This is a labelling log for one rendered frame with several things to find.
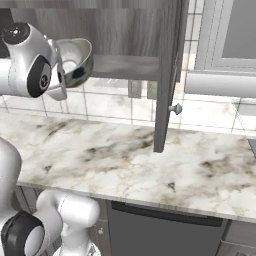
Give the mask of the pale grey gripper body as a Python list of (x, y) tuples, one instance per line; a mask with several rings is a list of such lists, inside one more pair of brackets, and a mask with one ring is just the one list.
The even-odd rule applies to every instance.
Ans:
[(47, 94), (56, 101), (62, 101), (67, 98), (64, 69), (60, 48), (57, 43), (49, 39), (48, 44), (51, 48), (51, 81), (47, 89)]

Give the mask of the silver metal bowl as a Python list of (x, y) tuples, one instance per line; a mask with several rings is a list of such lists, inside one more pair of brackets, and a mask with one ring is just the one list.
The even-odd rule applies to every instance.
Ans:
[(83, 84), (91, 76), (94, 60), (92, 44), (84, 38), (61, 39), (56, 41), (62, 58), (67, 88)]

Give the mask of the grey wood cabinet door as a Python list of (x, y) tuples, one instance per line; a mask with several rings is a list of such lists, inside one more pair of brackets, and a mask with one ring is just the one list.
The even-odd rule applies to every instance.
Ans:
[(189, 0), (163, 0), (159, 37), (159, 72), (154, 151), (162, 153), (169, 124), (175, 83), (180, 78)]

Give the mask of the silver cabinet door knob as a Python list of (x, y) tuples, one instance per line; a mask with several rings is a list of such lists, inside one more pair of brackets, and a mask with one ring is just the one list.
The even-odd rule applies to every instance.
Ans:
[(176, 115), (179, 115), (182, 112), (182, 106), (177, 103), (175, 106), (170, 106), (169, 111), (174, 112)]

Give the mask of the dark grey dishwasher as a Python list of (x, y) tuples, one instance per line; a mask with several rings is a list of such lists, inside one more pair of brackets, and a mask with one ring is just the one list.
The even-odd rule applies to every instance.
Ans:
[(112, 256), (215, 256), (222, 218), (109, 201)]

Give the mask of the grey wall outlet plate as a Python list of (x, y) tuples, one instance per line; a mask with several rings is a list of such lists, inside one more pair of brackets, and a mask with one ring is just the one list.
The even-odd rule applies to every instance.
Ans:
[(152, 100), (157, 99), (157, 83), (155, 81), (147, 82), (147, 98)]
[(128, 97), (140, 98), (142, 95), (142, 83), (139, 80), (128, 81)]

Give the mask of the grey wood wall cabinet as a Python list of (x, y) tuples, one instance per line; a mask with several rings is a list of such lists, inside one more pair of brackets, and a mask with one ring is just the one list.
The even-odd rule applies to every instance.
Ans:
[(156, 80), (181, 71), (187, 11), (188, 0), (0, 0), (0, 24), (88, 39), (94, 76)]

